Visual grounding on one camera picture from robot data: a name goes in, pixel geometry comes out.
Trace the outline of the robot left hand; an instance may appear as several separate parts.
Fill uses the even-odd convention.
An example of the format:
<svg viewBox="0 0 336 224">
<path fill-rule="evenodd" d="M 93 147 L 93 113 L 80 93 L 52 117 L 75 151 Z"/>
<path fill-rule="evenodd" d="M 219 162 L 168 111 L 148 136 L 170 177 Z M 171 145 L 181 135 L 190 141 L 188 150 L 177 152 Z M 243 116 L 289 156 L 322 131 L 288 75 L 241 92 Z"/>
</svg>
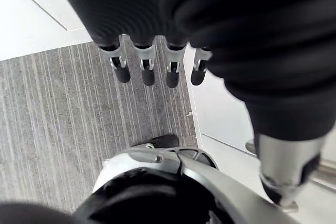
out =
<svg viewBox="0 0 336 224">
<path fill-rule="evenodd" d="M 335 124 L 335 0 L 68 0 L 100 47 L 163 35 L 243 101 L 269 198 L 291 204 Z"/>
</svg>

